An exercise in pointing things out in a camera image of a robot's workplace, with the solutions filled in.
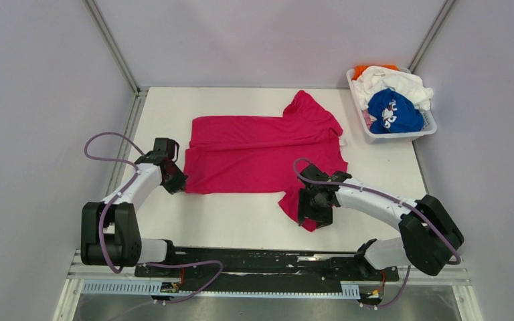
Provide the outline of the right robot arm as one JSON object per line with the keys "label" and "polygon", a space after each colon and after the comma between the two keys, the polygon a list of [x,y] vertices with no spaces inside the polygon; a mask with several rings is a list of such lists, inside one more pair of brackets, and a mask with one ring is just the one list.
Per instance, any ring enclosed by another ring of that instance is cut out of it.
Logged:
{"label": "right robot arm", "polygon": [[355,269],[372,279],[386,268],[414,266],[437,276],[446,265],[462,262],[458,250],[464,236],[444,205],[432,195],[420,199],[395,196],[336,171],[328,175],[313,163],[296,173],[303,183],[298,191],[298,222],[310,219],[324,225],[336,207],[360,211],[394,228],[393,239],[370,239],[354,255]]}

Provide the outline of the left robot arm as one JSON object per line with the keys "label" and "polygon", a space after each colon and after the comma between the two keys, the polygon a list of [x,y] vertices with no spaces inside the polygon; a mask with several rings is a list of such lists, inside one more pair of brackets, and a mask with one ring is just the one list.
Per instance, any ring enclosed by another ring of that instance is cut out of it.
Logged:
{"label": "left robot arm", "polygon": [[162,276],[173,275],[178,258],[171,241],[141,237],[137,212],[158,187],[170,195],[183,192],[187,175],[177,166],[180,145],[156,138],[152,150],[131,162],[132,176],[101,201],[82,208],[80,257],[85,265],[108,266],[119,273],[125,267],[152,263]]}

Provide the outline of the pink t-shirt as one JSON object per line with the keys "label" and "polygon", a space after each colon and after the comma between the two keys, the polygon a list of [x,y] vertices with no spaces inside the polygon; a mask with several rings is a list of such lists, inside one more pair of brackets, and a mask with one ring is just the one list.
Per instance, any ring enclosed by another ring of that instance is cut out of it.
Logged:
{"label": "pink t-shirt", "polygon": [[293,221],[303,184],[293,169],[309,159],[325,173],[346,171],[336,118],[309,93],[297,92],[282,116],[202,116],[185,151],[186,193],[279,193]]}

